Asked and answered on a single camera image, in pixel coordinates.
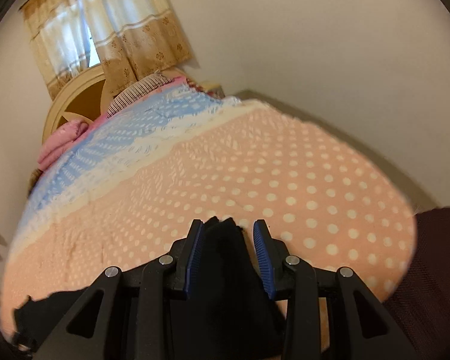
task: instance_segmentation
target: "dark brown fabric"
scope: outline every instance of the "dark brown fabric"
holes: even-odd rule
[[[385,308],[421,359],[450,359],[450,208],[415,216],[417,248]]]

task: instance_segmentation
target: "beige curtain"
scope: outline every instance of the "beige curtain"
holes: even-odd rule
[[[87,27],[112,96],[191,58],[167,0],[29,0],[22,12],[52,99],[88,66]]]

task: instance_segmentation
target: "white wall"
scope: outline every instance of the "white wall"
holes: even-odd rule
[[[180,19],[205,12],[228,59],[238,45],[248,88],[355,136],[450,205],[450,14],[440,0],[171,2]]]
[[[0,234],[11,239],[50,105],[18,0],[0,24]],[[197,80],[327,120],[450,204],[450,15],[439,0],[170,0]]]

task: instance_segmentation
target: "white polka dot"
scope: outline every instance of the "white polka dot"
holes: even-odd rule
[[[335,256],[338,253],[338,247],[335,244],[329,244],[327,245],[327,253],[330,254],[330,256]]]
[[[310,200],[309,202],[307,202],[307,208],[309,210],[316,210],[318,208],[318,203]]]
[[[394,282],[392,280],[385,280],[385,283],[383,284],[383,289],[387,292],[392,292],[394,289]]]
[[[318,222],[313,218],[308,218],[305,222],[307,224],[307,227],[311,229],[316,228],[318,225]]]
[[[377,286],[377,278],[375,276],[369,276],[365,279],[365,284],[368,288],[373,288]]]
[[[266,216],[267,218],[270,218],[270,217],[274,214],[274,212],[273,212],[273,210],[272,210],[271,208],[265,208],[265,209],[262,211],[262,214],[263,214],[264,216]]]
[[[395,261],[393,260],[393,258],[391,258],[391,257],[386,258],[385,259],[385,266],[388,269],[394,268],[395,267]]]
[[[283,216],[283,220],[286,222],[286,223],[292,223],[292,222],[294,222],[295,221],[295,215],[293,215],[293,214],[285,214],[284,216]]]
[[[307,249],[313,249],[317,245],[317,241],[315,241],[313,238],[305,238],[303,240],[303,246],[305,246]]]
[[[335,206],[328,206],[327,211],[331,215],[335,215],[338,212],[338,210]]]
[[[351,259],[352,261],[355,261],[357,258],[359,258],[359,252],[356,251],[355,249],[350,249],[348,251],[348,258]]]
[[[293,239],[293,235],[288,231],[284,231],[282,232],[282,234],[280,234],[280,238],[282,239],[282,241],[291,241]]]
[[[349,229],[349,230],[348,230],[348,236],[349,236],[351,239],[356,239],[356,238],[358,238],[358,236],[359,236],[359,231],[358,231],[357,229]]]
[[[289,206],[293,206],[296,204],[296,199],[292,196],[289,196],[285,199],[285,203],[287,203]]]
[[[249,224],[248,219],[240,219],[238,221],[238,225],[241,227],[248,227],[248,224]]]
[[[375,254],[371,253],[368,255],[367,261],[369,264],[374,266],[377,263],[377,256]]]
[[[337,234],[339,229],[337,225],[334,225],[333,223],[330,223],[330,225],[327,226],[327,230],[329,233]]]

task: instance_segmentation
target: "bed headboard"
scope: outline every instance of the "bed headboard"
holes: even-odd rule
[[[177,67],[166,69],[162,74],[167,77],[186,75]],[[70,80],[53,100],[43,127],[42,143],[67,121],[81,118],[91,123],[107,111],[112,100],[102,65],[86,69]]]

